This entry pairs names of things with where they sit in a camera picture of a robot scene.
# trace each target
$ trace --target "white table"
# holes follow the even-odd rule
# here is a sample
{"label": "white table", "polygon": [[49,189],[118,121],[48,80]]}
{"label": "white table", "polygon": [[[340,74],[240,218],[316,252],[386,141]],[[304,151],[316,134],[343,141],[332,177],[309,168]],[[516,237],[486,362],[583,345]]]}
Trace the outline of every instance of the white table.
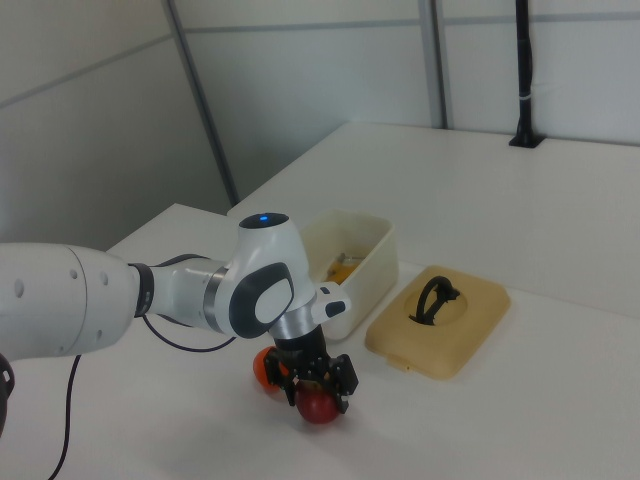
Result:
{"label": "white table", "polygon": [[[325,428],[305,425],[282,396],[269,397],[256,386],[251,362],[268,338],[190,354],[162,344],[136,321],[117,345],[80,362],[71,444],[59,478],[637,478],[640,322],[634,318],[509,288],[510,311],[446,382],[401,373],[364,347],[377,312],[421,265],[431,263],[574,301],[592,293],[595,282],[585,272],[596,270],[608,282],[599,285],[603,295],[587,298],[591,304],[613,297],[621,299],[613,306],[634,307],[632,288],[624,282],[637,274],[637,256],[629,255],[637,217],[629,215],[626,202],[638,196],[631,191],[638,151],[549,142],[547,155],[568,159],[556,158],[559,175],[583,167],[577,183],[561,185],[540,165],[547,162],[543,150],[502,151],[498,141],[506,138],[347,125],[232,209],[235,219],[174,206],[123,240],[112,252],[127,261],[153,264],[186,252],[228,258],[245,214],[284,211],[302,226],[329,207],[367,210],[396,224],[400,280],[360,328],[329,346],[334,356],[351,356],[361,383],[347,415]],[[577,159],[584,152],[595,153]],[[607,158],[607,171],[597,167],[599,155]],[[517,166],[508,166],[509,156]],[[491,163],[496,158],[508,173]],[[480,167],[476,161],[488,163]],[[587,187],[596,186],[588,182],[592,176],[615,192],[595,189],[589,200]],[[411,201],[417,190],[395,194],[400,184],[424,184],[420,195],[434,208]],[[545,199],[545,192],[553,198]],[[600,225],[560,221],[582,218],[571,208],[578,200],[587,202]],[[551,204],[553,210],[540,210]],[[615,227],[620,235],[597,236],[600,227]],[[577,242],[574,228],[596,238]],[[545,250],[558,245],[573,248],[563,255]],[[536,256],[520,258],[523,251]],[[590,254],[596,258],[585,266],[582,259]],[[616,278],[624,282],[611,281]],[[155,323],[192,346],[223,340]],[[0,478],[47,478],[53,470],[71,361],[14,365],[18,386],[0,440]]]}

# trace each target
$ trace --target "white wall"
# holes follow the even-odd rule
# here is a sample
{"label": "white wall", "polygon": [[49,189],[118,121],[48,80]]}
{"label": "white wall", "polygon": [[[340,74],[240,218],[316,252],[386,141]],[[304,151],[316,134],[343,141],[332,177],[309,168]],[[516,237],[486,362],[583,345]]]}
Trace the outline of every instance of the white wall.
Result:
{"label": "white wall", "polygon": [[0,2],[0,241],[108,248],[229,207],[160,0]]}
{"label": "white wall", "polygon": [[424,0],[176,5],[241,198],[344,122],[439,121]]}
{"label": "white wall", "polygon": [[[446,0],[449,126],[515,133],[515,2]],[[640,2],[530,0],[533,119],[550,137],[640,144]]]}

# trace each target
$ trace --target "black cable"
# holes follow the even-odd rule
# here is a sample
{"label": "black cable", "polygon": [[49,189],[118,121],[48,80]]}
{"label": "black cable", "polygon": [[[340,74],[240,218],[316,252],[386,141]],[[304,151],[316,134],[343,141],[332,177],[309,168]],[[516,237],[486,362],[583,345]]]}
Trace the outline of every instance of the black cable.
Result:
{"label": "black cable", "polygon": [[226,347],[227,345],[229,345],[231,342],[233,342],[236,339],[236,337],[231,337],[226,342],[221,343],[220,345],[216,345],[215,347],[211,347],[211,348],[183,347],[182,345],[178,345],[177,343],[173,343],[168,338],[163,337],[160,332],[158,332],[155,328],[153,328],[153,325],[151,325],[151,322],[149,322],[149,319],[147,318],[146,315],[143,315],[142,319],[144,320],[144,323],[147,324],[147,327],[149,327],[149,330],[151,330],[156,337],[158,337],[160,340],[162,340],[167,345],[171,345],[172,347],[177,348],[178,350],[184,350],[185,352],[193,352],[193,353],[215,352],[216,350],[220,350],[221,348]]}
{"label": "black cable", "polygon": [[73,380],[76,378],[76,370],[78,370],[78,362],[80,362],[80,357],[82,355],[77,355],[76,359],[73,361],[73,366],[71,367],[71,373],[69,374],[69,383],[67,384],[67,405],[66,405],[66,418],[64,423],[64,445],[62,446],[62,454],[60,455],[60,460],[58,460],[58,466],[53,471],[49,480],[53,480],[60,473],[60,469],[64,464],[64,459],[67,457],[67,450],[69,449],[69,432],[71,430],[71,390],[73,389]]}
{"label": "black cable", "polygon": [[[144,320],[144,323],[147,324],[147,327],[149,327],[149,329],[154,333],[156,337],[158,337],[164,343],[171,345],[172,347],[177,348],[179,350],[184,350],[186,352],[194,352],[194,353],[215,352],[216,350],[220,350],[221,348],[226,347],[236,339],[236,337],[231,337],[226,342],[211,348],[183,347],[182,345],[173,343],[171,340],[163,337],[160,334],[160,332],[158,332],[155,328],[153,328],[153,325],[151,325],[146,315],[143,315],[142,318]],[[62,469],[62,465],[64,464],[64,461],[67,457],[67,451],[69,450],[69,434],[71,432],[71,392],[73,390],[73,381],[76,378],[76,371],[78,370],[78,363],[80,362],[80,357],[82,357],[82,355],[76,356],[75,360],[73,361],[73,366],[71,367],[71,373],[69,374],[69,383],[67,384],[67,400],[66,400],[66,408],[65,408],[66,414],[65,414],[65,424],[64,424],[64,444],[62,446],[62,453],[60,454],[60,460],[58,460],[58,465],[56,466],[56,469],[53,471],[53,473],[49,477],[49,480],[53,480],[58,476],[58,473],[60,473],[60,470]]]}

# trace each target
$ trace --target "black handle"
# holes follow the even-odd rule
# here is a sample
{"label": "black handle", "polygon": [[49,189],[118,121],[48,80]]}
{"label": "black handle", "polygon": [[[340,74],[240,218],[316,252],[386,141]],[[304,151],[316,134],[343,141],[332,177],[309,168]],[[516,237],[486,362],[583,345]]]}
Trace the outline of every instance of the black handle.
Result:
{"label": "black handle", "polygon": [[[433,302],[433,304],[425,312],[424,307],[427,303],[427,297],[435,288],[437,288],[436,301]],[[453,288],[453,285],[451,285],[451,281],[447,277],[433,277],[427,282],[424,289],[422,290],[422,293],[420,294],[415,317],[413,315],[409,315],[409,318],[414,322],[420,323],[422,325],[433,326],[433,321],[435,319],[436,313],[438,313],[438,310],[440,310],[442,305],[450,300],[455,300],[459,295],[460,292]]]}
{"label": "black handle", "polygon": [[4,387],[5,392],[7,392],[7,398],[13,392],[13,387],[16,386],[16,381],[13,377],[13,370],[11,369],[11,365],[9,365],[9,361],[4,358],[0,354],[0,386]]}

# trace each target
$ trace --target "white plastic container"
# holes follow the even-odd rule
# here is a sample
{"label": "white plastic container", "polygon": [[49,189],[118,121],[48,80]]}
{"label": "white plastic container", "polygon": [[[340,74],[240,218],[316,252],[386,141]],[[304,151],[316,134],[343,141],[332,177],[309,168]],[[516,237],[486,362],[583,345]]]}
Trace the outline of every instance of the white plastic container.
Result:
{"label": "white plastic container", "polygon": [[351,310],[323,324],[325,336],[341,340],[349,335],[398,280],[398,254],[391,222],[366,213],[329,210],[300,232],[309,273],[315,282],[327,279],[331,264],[341,255],[363,257],[342,283]]}

